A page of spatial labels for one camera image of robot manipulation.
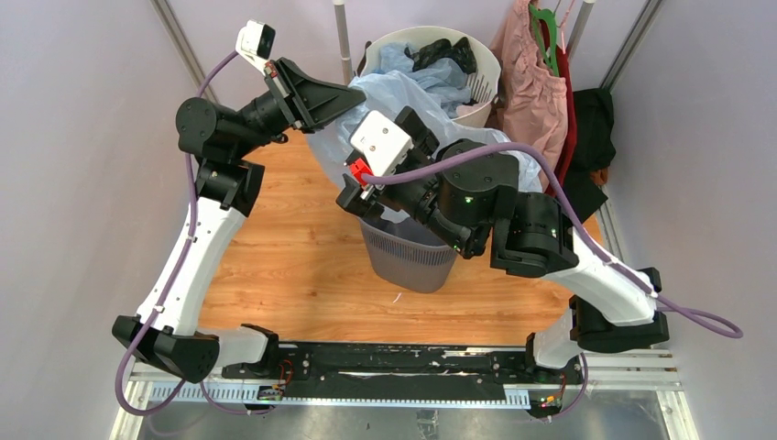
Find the grey mesh trash bin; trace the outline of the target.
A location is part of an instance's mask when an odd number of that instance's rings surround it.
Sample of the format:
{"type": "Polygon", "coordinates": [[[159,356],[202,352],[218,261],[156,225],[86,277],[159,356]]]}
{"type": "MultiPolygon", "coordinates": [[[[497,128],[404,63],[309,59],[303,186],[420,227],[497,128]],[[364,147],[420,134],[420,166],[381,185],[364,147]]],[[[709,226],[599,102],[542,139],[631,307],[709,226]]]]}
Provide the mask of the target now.
{"type": "Polygon", "coordinates": [[[416,221],[359,221],[370,265],[383,280],[420,293],[439,291],[458,254],[416,221]]]}

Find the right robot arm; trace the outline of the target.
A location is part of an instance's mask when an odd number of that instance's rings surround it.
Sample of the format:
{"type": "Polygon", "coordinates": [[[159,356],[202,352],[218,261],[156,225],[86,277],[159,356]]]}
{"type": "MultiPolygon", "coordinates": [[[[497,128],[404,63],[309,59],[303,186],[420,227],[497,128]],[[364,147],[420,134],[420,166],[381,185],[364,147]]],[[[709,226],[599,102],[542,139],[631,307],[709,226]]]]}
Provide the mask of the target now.
{"type": "Polygon", "coordinates": [[[345,211],[361,218],[402,211],[464,259],[488,253],[494,269],[571,291],[564,314],[528,336],[529,379],[550,380],[584,351],[613,354],[668,340],[656,270],[620,266],[558,192],[521,191],[515,157],[469,139],[441,147],[408,107],[392,119],[367,113],[348,140],[337,198],[345,211]]]}

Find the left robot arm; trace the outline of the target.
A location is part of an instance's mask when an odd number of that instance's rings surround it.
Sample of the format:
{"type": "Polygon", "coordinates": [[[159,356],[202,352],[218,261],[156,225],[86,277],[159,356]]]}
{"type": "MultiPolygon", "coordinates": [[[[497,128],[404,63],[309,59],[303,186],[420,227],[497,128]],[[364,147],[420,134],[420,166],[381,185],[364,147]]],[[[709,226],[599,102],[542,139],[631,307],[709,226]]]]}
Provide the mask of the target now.
{"type": "Polygon", "coordinates": [[[223,366],[246,364],[260,379],[280,367],[278,338],[267,329],[243,324],[207,333],[198,327],[213,276],[260,193],[265,169],[246,156],[286,142],[290,129],[322,130],[366,99],[360,90],[313,79],[288,59],[269,60],[261,71],[268,89],[240,109],[200,96],[179,107],[178,145],[192,157],[189,210],[153,290],[112,328],[130,357],[190,383],[223,366]]]}

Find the white slotted laundry basket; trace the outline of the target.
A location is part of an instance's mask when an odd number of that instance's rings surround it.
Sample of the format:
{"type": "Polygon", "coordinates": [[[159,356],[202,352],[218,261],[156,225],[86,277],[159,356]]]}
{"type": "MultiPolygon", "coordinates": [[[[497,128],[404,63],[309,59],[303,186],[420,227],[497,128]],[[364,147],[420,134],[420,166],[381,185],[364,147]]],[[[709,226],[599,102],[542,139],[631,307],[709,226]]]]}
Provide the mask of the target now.
{"type": "Polygon", "coordinates": [[[467,76],[466,85],[470,87],[471,100],[476,104],[468,113],[454,118],[454,121],[467,127],[483,127],[491,111],[491,106],[498,96],[498,80],[501,68],[498,60],[490,49],[474,37],[459,30],[447,27],[420,26],[409,27],[388,33],[373,41],[365,49],[365,67],[363,74],[373,72],[379,65],[379,50],[389,43],[410,43],[413,48],[420,49],[438,39],[448,39],[455,44],[465,38],[473,51],[477,70],[467,76]]]}

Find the light blue plastic bag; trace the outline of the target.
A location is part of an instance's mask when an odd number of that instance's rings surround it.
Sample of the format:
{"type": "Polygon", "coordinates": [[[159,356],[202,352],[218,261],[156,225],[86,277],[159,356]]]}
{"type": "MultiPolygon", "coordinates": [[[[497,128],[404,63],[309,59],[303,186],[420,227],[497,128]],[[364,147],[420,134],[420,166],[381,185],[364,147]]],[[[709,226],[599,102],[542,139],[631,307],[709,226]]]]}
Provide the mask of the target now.
{"type": "Polygon", "coordinates": [[[428,93],[401,72],[370,73],[355,78],[349,86],[362,91],[366,95],[365,102],[339,116],[323,130],[306,137],[313,156],[329,181],[339,190],[345,187],[343,176],[348,173],[345,160],[353,150],[349,139],[365,115],[373,110],[393,120],[404,107],[411,107],[437,137],[442,148],[461,138],[484,144],[509,141],[509,137],[497,129],[456,123],[428,93]]]}

